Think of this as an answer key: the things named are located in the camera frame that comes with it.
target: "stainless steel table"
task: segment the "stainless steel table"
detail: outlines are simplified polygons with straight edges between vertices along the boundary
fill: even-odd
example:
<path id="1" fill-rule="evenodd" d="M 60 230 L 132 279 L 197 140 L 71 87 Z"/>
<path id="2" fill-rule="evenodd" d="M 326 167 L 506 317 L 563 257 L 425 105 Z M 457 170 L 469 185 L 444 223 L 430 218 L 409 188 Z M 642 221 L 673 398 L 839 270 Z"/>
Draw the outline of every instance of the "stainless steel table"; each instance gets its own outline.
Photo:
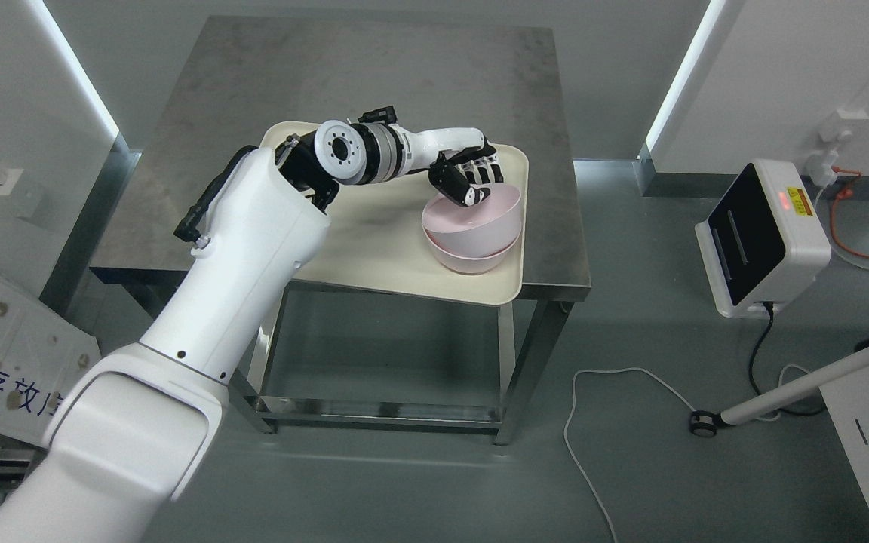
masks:
<path id="1" fill-rule="evenodd" d="M 173 227 L 232 151 L 276 121 L 355 117 L 389 104 L 410 130 L 479 127 L 529 158 L 520 299 L 537 303 L 511 378 L 503 376 L 507 392 L 489 410 L 380 404 L 364 412 L 312 400 L 270 413 L 262 397 L 255 406 L 267 419 L 487 427 L 510 443 L 573 303 L 591 289 L 551 30 L 208 18 L 90 267 L 155 312 L 192 265 Z M 511 323 L 510 307 L 500 313 Z"/>

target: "white pole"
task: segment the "white pole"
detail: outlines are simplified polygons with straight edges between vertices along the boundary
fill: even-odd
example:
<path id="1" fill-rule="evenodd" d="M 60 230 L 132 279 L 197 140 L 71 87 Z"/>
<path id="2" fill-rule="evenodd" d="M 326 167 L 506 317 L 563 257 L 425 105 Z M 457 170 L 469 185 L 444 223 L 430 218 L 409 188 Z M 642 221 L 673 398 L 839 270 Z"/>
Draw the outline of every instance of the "white pole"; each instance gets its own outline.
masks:
<path id="1" fill-rule="evenodd" d="M 806 398 L 827 382 L 865 367 L 869 367 L 869 347 L 808 373 L 799 379 L 787 382 L 786 385 L 760 394 L 738 406 L 731 406 L 720 413 L 720 420 L 729 425 L 750 422 L 758 416 Z"/>

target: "black power cord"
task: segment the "black power cord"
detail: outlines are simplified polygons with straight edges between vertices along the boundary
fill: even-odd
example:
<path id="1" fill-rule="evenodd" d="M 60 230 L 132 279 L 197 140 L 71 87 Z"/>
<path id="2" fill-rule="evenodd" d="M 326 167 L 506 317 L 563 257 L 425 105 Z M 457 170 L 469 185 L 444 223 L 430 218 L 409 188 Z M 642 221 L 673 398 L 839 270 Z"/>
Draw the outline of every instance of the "black power cord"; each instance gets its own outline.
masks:
<path id="1" fill-rule="evenodd" d="M 234 157 L 228 162 L 227 168 L 223 168 L 220 175 L 213 178 L 210 185 L 207 185 L 203 191 L 203 195 L 187 210 L 186 215 L 180 220 L 180 224 L 173 230 L 173 236 L 183 241 L 197 241 L 200 238 L 200 231 L 196 227 L 203 219 L 203 215 L 207 213 L 207 209 L 210 209 L 210 203 L 220 194 L 220 189 L 223 189 L 224 183 L 227 183 L 227 179 L 230 178 L 230 174 L 234 172 L 237 164 L 241 163 L 241 159 L 244 159 L 249 152 L 255 149 L 256 145 L 244 145 L 234 154 Z"/>
<path id="2" fill-rule="evenodd" d="M 760 386 L 756 384 L 756 379 L 753 377 L 753 365 L 756 363 L 756 353 L 760 350 L 763 340 L 766 339 L 769 331 L 773 328 L 773 302 L 763 302 L 763 307 L 766 307 L 766 313 L 769 315 L 769 323 L 766 323 L 766 329 L 763 329 L 760 339 L 756 340 L 756 345 L 753 346 L 753 351 L 749 354 L 749 364 L 748 368 L 746 368 L 746 373 L 749 375 L 749 385 L 752 386 L 753 391 L 756 392 L 757 396 L 763 394 L 763 392 L 760 391 Z M 827 406 L 821 406 L 821 408 L 814 410 L 790 410 L 786 408 L 780 408 L 778 410 L 779 412 L 787 413 L 787 415 L 792 416 L 814 416 L 820 415 L 820 413 L 827 410 Z"/>

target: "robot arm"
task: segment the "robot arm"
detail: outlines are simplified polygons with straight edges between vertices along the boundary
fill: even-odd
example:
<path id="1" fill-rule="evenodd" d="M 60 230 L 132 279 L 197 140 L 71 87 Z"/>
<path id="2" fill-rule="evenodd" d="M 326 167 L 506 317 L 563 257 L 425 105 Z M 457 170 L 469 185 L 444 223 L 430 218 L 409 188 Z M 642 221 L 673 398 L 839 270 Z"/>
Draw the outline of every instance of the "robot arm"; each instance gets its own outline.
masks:
<path id="1" fill-rule="evenodd" d="M 283 175 L 298 189 L 314 189 L 322 210 L 338 183 L 383 183 L 428 170 L 428 181 L 442 195 L 468 207 L 492 192 L 476 183 L 504 181 L 497 151 L 478 128 L 411 133 L 397 124 L 390 106 L 365 113 L 358 123 L 325 121 L 313 133 L 287 138 L 276 154 Z"/>
<path id="2" fill-rule="evenodd" d="M 475 128 L 412 134 L 368 119 L 323 124 L 276 151 L 238 151 L 177 227 L 195 244 L 186 279 L 138 343 L 103 358 L 73 386 L 46 430 L 48 457 L 0 507 L 0 541 L 138 541 L 213 443 L 232 372 L 287 282 L 324 243 L 324 208 L 338 183 L 431 168 L 433 183 L 445 172 L 455 175 L 448 185 L 461 176 L 461 203 L 473 205 L 487 188 L 469 198 L 468 178 L 455 166 L 479 150 L 490 147 Z M 490 164 L 489 155 L 481 158 Z M 315 190 L 311 200 L 299 192 L 307 188 Z"/>

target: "gray floor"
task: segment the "gray floor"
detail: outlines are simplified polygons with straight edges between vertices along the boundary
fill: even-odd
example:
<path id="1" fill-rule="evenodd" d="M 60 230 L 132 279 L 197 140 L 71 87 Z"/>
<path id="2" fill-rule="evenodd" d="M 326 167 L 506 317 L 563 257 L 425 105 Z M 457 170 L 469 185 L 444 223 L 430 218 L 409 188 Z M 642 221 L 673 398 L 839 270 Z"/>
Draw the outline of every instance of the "gray floor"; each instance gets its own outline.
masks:
<path id="1" fill-rule="evenodd" d="M 697 408 L 719 410 L 751 396 L 746 357 L 763 323 L 723 319 L 711 304 L 692 226 L 714 200 L 640 197 L 628 162 L 577 162 L 576 175 L 593 291 L 513 444 L 310 427 L 269 436 L 232 415 L 146 541 L 608 541 L 562 444 L 573 372 L 646 367 Z M 841 210 L 846 241 L 869 248 L 869 202 Z M 93 323 L 104 350 L 148 323 L 114 287 L 86 289 L 83 300 L 76 319 Z M 520 329 L 530 312 L 517 304 Z M 493 393 L 485 309 L 294 293 L 287 317 L 275 391 L 462 402 Z M 834 259 L 778 316 L 757 377 L 769 386 L 787 362 L 820 367 L 866 336 L 869 272 Z M 690 436 L 687 415 L 645 376 L 579 378 L 570 439 L 620 541 L 869 541 L 869 513 L 827 415 L 713 440 Z"/>

